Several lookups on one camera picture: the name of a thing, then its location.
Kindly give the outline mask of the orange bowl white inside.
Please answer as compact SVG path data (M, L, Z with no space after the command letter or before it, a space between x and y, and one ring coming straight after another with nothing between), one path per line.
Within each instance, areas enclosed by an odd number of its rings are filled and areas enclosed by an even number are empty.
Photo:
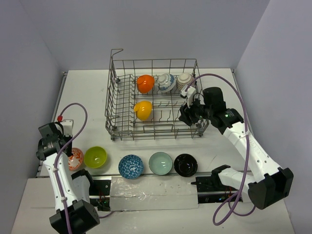
M145 94L152 90L155 83L155 79L151 75L142 75L137 81L137 89L140 93Z

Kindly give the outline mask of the grey wire dish rack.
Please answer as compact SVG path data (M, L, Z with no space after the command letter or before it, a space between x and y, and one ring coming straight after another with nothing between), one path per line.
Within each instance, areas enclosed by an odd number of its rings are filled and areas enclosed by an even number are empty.
M178 118L180 107L185 100L175 86L171 91L159 91L155 84L151 91L142 94L137 89L137 79L141 75L151 75L154 79L169 73L175 77L189 73L194 78L200 74L195 58L160 59L116 59L122 49L112 49L107 83L107 96L104 115L105 128L114 140L166 139L201 137L209 126L207 120L200 119L188 126ZM152 103L149 118L141 121L134 112L140 101Z

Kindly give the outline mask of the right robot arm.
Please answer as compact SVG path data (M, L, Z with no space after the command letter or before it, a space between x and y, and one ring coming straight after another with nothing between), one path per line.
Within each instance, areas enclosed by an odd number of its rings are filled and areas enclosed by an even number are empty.
M179 120L188 126L200 119L209 120L237 149L252 172L252 175L244 175L231 166L220 166L213 170L213 188L222 191L230 186L242 190L240 196L260 210L286 198L293 182L292 171L283 169L265 152L236 109L226 107L221 89L204 89L203 102L195 98L195 94L192 86L181 90L186 103L180 107Z

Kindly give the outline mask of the yellow-orange bowl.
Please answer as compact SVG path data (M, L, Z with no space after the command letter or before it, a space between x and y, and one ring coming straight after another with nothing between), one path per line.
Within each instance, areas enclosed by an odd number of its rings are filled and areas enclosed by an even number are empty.
M139 120L145 121L152 112L152 103L146 100L140 101L135 104L134 112Z

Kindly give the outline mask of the orange white patterned bowl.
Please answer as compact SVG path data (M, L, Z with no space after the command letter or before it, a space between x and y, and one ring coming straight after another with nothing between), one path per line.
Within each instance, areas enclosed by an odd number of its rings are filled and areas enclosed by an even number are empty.
M77 170L83 163L84 154L79 148L72 148L73 155L68 158L68 167L70 171Z

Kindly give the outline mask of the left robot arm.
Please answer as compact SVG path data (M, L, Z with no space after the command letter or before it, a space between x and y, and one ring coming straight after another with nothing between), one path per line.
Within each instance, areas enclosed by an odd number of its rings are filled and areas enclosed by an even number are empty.
M85 234L100 223L89 194L95 182L85 169L71 173L68 158L72 155L74 122L66 119L39 127L42 138L37 158L47 169L55 199L55 214L49 218L59 234Z

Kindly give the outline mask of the grey patterned bowl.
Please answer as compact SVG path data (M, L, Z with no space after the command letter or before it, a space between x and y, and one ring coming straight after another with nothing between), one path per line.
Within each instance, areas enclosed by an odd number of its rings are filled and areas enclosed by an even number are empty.
M183 89L185 85L189 85L195 78L189 73L182 73L177 76L176 86L179 91Z

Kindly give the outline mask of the blue floral bowl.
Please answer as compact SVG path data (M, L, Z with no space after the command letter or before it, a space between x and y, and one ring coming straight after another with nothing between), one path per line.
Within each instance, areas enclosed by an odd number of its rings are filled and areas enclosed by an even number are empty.
M171 91L176 85L176 78L171 74L162 74L157 79L159 91L165 93Z

